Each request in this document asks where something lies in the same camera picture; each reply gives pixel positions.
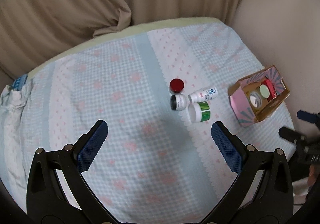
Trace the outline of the person's right hand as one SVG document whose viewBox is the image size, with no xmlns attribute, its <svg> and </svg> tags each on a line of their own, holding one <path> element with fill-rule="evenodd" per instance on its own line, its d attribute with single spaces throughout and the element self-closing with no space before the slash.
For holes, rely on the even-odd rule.
<svg viewBox="0 0 320 224">
<path fill-rule="evenodd" d="M 309 177 L 308 177 L 308 193 L 307 193 L 307 196 L 306 196 L 306 201 L 308 201 L 312 195 L 312 188 L 313 188 L 313 185 L 316 183 L 317 181 L 317 178 L 319 176 L 319 165 L 311 165 L 310 168 L 309 168 Z"/>
</svg>

